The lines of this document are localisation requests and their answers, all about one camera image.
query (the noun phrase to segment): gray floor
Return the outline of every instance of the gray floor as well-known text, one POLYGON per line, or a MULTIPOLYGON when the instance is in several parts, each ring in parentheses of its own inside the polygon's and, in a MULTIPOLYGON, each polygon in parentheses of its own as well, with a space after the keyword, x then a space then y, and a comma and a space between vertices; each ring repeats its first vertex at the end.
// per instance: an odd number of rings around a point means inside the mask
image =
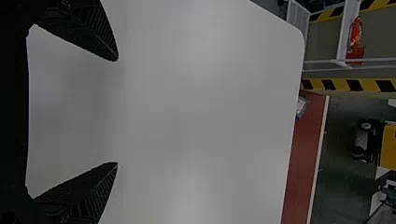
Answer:
POLYGON ((396 120, 396 108, 387 100, 365 97, 331 97, 313 224, 365 223, 371 197, 377 191, 376 167, 350 158, 357 119, 396 120))
MULTIPOLYGON (((396 29, 391 22, 396 19, 396 7, 363 12, 361 19, 363 23, 362 44, 366 46, 365 58, 396 57, 396 47, 394 47, 396 29)), ((341 19, 311 23, 305 59, 334 59, 340 26, 341 19)), ((383 63, 366 63, 366 65, 380 64, 383 63)), ((304 73, 303 77, 396 77, 396 69, 304 73)))
POLYGON ((286 13, 287 13, 287 3, 283 6, 280 7, 277 4, 277 0, 251 0, 253 3, 257 4, 260 7, 263 7, 267 9, 268 11, 274 13, 278 17, 282 19, 286 19, 286 13))

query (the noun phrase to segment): hazard tape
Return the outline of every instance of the hazard tape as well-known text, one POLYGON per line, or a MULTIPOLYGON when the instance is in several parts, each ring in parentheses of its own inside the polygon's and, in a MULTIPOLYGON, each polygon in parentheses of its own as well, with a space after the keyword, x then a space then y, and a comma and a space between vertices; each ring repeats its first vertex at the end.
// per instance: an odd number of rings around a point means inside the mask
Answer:
MULTIPOLYGON (((377 10, 384 7, 395 7, 396 0, 363 0, 361 2, 361 12, 377 10)), ((328 21, 336 18, 341 18, 344 11, 344 6, 330 8, 321 13, 311 16, 311 22, 328 21)))
POLYGON ((305 91, 396 92, 396 78, 303 78, 305 91))

